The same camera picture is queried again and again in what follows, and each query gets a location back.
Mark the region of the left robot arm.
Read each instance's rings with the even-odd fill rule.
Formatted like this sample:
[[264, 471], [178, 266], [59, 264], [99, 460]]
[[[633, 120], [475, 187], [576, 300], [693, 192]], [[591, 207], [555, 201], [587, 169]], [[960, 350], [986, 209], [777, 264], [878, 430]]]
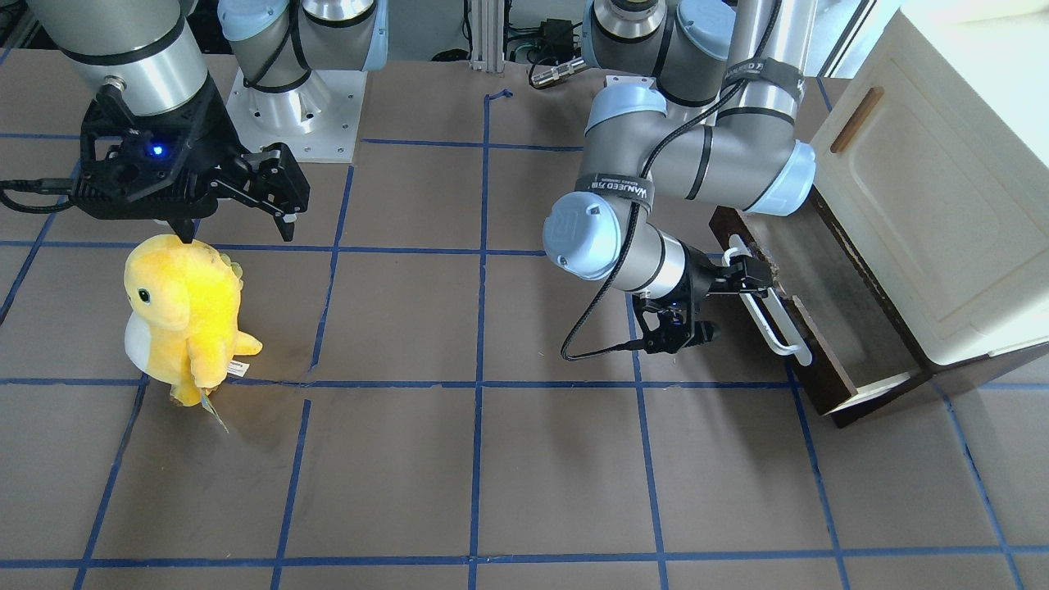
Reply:
[[704, 298], [700, 254], [648, 222], [688, 199], [789, 216], [815, 180], [795, 136], [815, 1], [592, 1], [588, 65], [652, 85], [593, 99], [574, 189], [543, 227], [559, 268], [662, 305]]

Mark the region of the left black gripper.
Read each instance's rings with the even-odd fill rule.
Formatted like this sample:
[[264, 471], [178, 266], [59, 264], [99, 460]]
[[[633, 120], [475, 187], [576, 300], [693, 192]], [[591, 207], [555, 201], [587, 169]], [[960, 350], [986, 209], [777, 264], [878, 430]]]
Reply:
[[677, 305], [689, 316], [698, 316], [703, 300], [711, 296], [751, 295], [766, 298], [772, 288], [768, 264], [753, 256], [735, 254], [720, 266], [692, 246], [684, 246], [684, 270], [677, 285]]

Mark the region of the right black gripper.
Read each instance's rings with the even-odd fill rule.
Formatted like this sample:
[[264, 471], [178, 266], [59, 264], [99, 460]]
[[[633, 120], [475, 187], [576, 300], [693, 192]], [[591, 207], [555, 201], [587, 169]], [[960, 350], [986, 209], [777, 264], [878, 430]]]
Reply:
[[160, 222], [184, 245], [198, 234], [198, 218], [213, 216], [218, 202], [235, 199], [265, 212], [285, 243], [311, 205], [311, 184], [290, 145], [270, 144], [251, 153], [231, 123], [209, 123], [186, 143], [186, 163], [162, 191]]

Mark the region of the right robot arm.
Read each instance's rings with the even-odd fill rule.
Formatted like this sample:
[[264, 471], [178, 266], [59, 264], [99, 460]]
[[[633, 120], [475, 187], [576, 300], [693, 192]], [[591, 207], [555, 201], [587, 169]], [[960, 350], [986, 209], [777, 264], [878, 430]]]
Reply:
[[30, 1], [57, 48], [93, 90], [74, 180], [3, 182], [63, 195], [98, 220], [156, 220], [180, 243], [233, 199], [273, 220], [285, 243], [311, 205], [293, 138], [317, 143], [340, 122], [323, 71], [382, 70], [386, 1], [220, 1], [244, 105], [224, 104], [181, 1]]

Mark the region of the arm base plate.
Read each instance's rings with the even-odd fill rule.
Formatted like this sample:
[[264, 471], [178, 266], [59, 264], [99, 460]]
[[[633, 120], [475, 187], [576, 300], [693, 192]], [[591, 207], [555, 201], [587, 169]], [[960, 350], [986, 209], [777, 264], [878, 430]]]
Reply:
[[368, 73], [312, 71], [287, 93], [263, 93], [243, 86], [237, 71], [226, 111], [241, 143], [252, 152], [277, 142], [299, 163], [352, 163]]
[[633, 85], [639, 86], [641, 89], [652, 89], [652, 84], [656, 82], [652, 77], [631, 77], [631, 75], [607, 75], [606, 82], [604, 82], [604, 87], [609, 89], [611, 86], [616, 85]]

